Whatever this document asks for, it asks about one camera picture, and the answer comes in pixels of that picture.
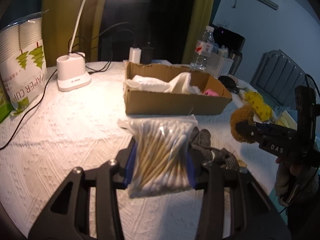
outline plastic bag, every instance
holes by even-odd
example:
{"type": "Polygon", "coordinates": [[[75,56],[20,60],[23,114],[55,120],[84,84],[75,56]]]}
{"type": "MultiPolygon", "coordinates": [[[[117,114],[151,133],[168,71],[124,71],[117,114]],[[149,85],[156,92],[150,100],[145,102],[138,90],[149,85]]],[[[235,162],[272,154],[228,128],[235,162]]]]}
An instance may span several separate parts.
{"type": "Polygon", "coordinates": [[[129,197],[149,197],[189,190],[188,141],[197,125],[194,116],[118,121],[131,133],[137,150],[129,197]]]}
{"type": "Polygon", "coordinates": [[[20,18],[0,32],[0,72],[14,108],[12,115],[23,112],[44,91],[42,14],[20,18]]]}
{"type": "Polygon", "coordinates": [[[229,56],[228,48],[225,48],[225,46],[222,45],[221,49],[218,49],[218,55],[223,58],[228,58],[229,56]]]}

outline brown plush toy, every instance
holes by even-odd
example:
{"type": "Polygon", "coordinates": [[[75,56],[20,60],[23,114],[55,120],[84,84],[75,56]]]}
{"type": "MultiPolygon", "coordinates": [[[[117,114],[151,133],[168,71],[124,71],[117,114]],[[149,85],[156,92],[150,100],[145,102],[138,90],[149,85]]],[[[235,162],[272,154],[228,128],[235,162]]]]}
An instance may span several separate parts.
{"type": "Polygon", "coordinates": [[[237,110],[235,110],[230,118],[230,128],[231,128],[231,134],[233,138],[238,142],[246,142],[246,143],[255,143],[256,141],[254,139],[246,138],[236,131],[236,124],[242,121],[248,120],[249,125],[254,125],[253,121],[254,116],[254,110],[252,106],[245,105],[237,110]]]}

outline bottle cap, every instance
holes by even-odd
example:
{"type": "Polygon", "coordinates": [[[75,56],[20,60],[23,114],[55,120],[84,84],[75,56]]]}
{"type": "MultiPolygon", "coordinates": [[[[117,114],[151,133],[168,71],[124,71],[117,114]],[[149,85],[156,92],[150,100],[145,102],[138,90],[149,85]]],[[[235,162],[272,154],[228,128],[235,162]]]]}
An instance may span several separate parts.
{"type": "Polygon", "coordinates": [[[209,31],[209,32],[212,32],[212,33],[213,33],[213,31],[214,31],[214,28],[211,27],[211,26],[207,26],[205,29],[206,29],[207,31],[209,31]]]}

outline olive green curtain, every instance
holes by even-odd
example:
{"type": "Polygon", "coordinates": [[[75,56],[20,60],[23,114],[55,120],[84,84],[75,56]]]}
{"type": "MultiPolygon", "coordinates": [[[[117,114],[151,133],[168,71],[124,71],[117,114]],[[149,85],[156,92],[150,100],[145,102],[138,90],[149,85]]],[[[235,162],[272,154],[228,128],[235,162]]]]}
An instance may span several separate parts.
{"type": "MultiPolygon", "coordinates": [[[[57,57],[68,53],[68,41],[72,37],[76,25],[79,8],[82,0],[42,0],[42,11],[48,10],[43,15],[42,37],[47,66],[55,66],[57,57]]],[[[105,0],[87,0],[81,15],[77,35],[85,38],[85,44],[74,49],[81,49],[88,57],[88,61],[98,60],[98,51],[91,48],[98,45],[97,36],[105,0]]]]}
{"type": "Polygon", "coordinates": [[[199,35],[209,24],[214,0],[195,0],[182,63],[190,64],[199,35]]]}

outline black cable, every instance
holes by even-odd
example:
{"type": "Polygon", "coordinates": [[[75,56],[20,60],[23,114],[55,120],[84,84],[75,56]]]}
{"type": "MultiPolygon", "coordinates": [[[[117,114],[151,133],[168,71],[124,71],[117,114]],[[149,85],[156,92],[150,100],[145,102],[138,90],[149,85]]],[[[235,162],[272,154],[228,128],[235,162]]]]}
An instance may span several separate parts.
{"type": "Polygon", "coordinates": [[[33,109],[35,109],[37,106],[39,106],[39,104],[42,102],[42,100],[43,100],[43,98],[44,98],[45,90],[47,89],[47,86],[48,86],[48,84],[49,84],[49,81],[50,81],[50,79],[53,77],[53,75],[54,75],[56,72],[57,72],[57,70],[52,73],[52,75],[51,75],[50,78],[48,79],[47,83],[45,84],[44,91],[43,91],[43,95],[42,95],[40,101],[39,101],[35,106],[33,106],[31,109],[29,109],[29,110],[23,115],[23,117],[21,118],[20,122],[19,122],[18,125],[17,125],[17,128],[16,128],[15,131],[13,132],[11,138],[9,139],[9,141],[8,141],[4,146],[2,146],[2,147],[0,148],[0,151],[4,150],[4,149],[11,143],[12,139],[14,138],[14,136],[15,136],[15,134],[16,134],[19,126],[20,126],[20,124],[22,123],[22,121],[23,121],[23,119],[26,117],[26,115],[29,114],[29,113],[30,113],[33,109]]]}
{"type": "MultiPolygon", "coordinates": [[[[137,47],[137,40],[136,40],[135,35],[134,35],[134,32],[133,32],[132,30],[129,30],[129,29],[119,30],[119,31],[117,31],[116,33],[112,34],[112,37],[113,37],[114,35],[116,35],[117,33],[120,33],[120,32],[130,32],[130,33],[133,35],[133,38],[134,38],[133,47],[134,47],[134,48],[137,47]]],[[[102,45],[98,45],[98,46],[92,47],[91,50],[97,49],[97,48],[101,48],[101,47],[102,47],[102,45]]]]}
{"type": "Polygon", "coordinates": [[[96,38],[99,38],[101,35],[103,35],[103,34],[106,33],[107,31],[111,30],[112,28],[117,27],[117,26],[122,25],[122,24],[130,24],[130,22],[121,22],[121,23],[113,24],[112,26],[106,28],[106,29],[105,29],[103,32],[101,32],[98,36],[92,38],[91,41],[95,40],[96,38]]]}
{"type": "MultiPolygon", "coordinates": [[[[82,37],[82,36],[76,36],[76,38],[81,38],[81,39],[83,40],[83,42],[79,42],[78,44],[73,45],[72,48],[75,48],[76,46],[80,45],[81,43],[83,43],[83,45],[84,45],[84,42],[85,42],[84,37],[82,37]]],[[[68,50],[69,50],[69,48],[70,48],[70,42],[71,42],[71,40],[72,40],[72,38],[68,41],[68,50]]]]}
{"type": "MultiPolygon", "coordinates": [[[[85,57],[84,57],[81,53],[79,53],[79,52],[77,52],[77,51],[73,51],[72,53],[75,53],[75,54],[80,55],[80,56],[83,57],[84,60],[85,60],[85,57]]],[[[106,71],[109,69],[110,65],[111,65],[112,57],[113,57],[113,51],[112,51],[112,49],[111,49],[110,60],[104,65],[104,67],[103,67],[102,69],[95,70],[95,69],[92,69],[92,68],[90,68],[90,67],[88,67],[88,66],[85,66],[85,67],[88,68],[88,69],[90,69],[90,70],[92,70],[92,71],[89,72],[90,75],[91,75],[91,74],[94,74],[94,73],[106,72],[106,71]]]]}
{"type": "Polygon", "coordinates": [[[285,211],[287,209],[287,207],[285,207],[283,210],[281,210],[280,212],[279,212],[279,214],[281,214],[283,211],[285,211]]]}
{"type": "Polygon", "coordinates": [[[318,92],[318,96],[320,97],[320,91],[319,91],[319,88],[318,88],[318,86],[317,86],[317,84],[316,84],[315,80],[313,79],[313,77],[312,77],[312,76],[310,76],[309,74],[306,74],[306,77],[308,77],[308,78],[310,78],[310,79],[312,80],[312,82],[313,82],[313,84],[315,85],[316,90],[317,90],[317,92],[318,92]]]}
{"type": "Polygon", "coordinates": [[[113,57],[113,51],[112,51],[112,49],[111,49],[111,54],[110,54],[110,59],[109,59],[109,61],[108,61],[108,62],[104,65],[104,67],[103,67],[102,69],[100,69],[100,70],[94,70],[94,69],[89,68],[89,67],[86,66],[86,68],[92,70],[92,71],[89,72],[89,74],[92,75],[92,74],[94,74],[94,73],[106,72],[106,71],[110,68],[110,65],[111,65],[111,62],[112,62],[112,57],[113,57]]]}
{"type": "MultiPolygon", "coordinates": [[[[309,87],[309,82],[308,82],[307,77],[312,80],[312,82],[313,82],[313,84],[314,84],[314,86],[316,87],[316,90],[317,90],[317,92],[318,92],[318,96],[320,97],[320,91],[319,91],[319,89],[318,89],[318,86],[317,86],[315,80],[313,79],[313,77],[310,76],[309,74],[305,74],[305,80],[306,80],[307,87],[309,87]]],[[[315,176],[317,175],[317,173],[318,173],[318,171],[319,171],[319,168],[320,168],[320,165],[317,167],[315,173],[313,174],[313,176],[310,177],[310,179],[308,180],[308,182],[306,183],[306,185],[305,185],[302,189],[300,189],[300,190],[298,191],[298,193],[291,199],[291,203],[289,204],[289,206],[291,206],[292,203],[293,203],[293,201],[296,199],[296,197],[297,197],[305,188],[307,188],[307,187],[310,185],[310,183],[313,181],[313,179],[314,179],[315,176]]]]}

